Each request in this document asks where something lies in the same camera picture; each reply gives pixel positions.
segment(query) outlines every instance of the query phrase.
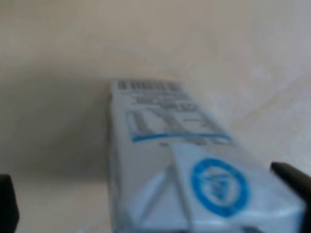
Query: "white surface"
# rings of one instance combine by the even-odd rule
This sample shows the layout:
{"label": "white surface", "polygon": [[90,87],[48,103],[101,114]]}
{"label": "white surface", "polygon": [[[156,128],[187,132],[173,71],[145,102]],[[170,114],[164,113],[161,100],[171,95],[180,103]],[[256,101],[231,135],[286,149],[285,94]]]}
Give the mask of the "white surface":
{"label": "white surface", "polygon": [[0,171],[15,182],[19,232],[109,232],[108,78],[182,80],[263,163],[308,171],[310,5],[1,1]]}

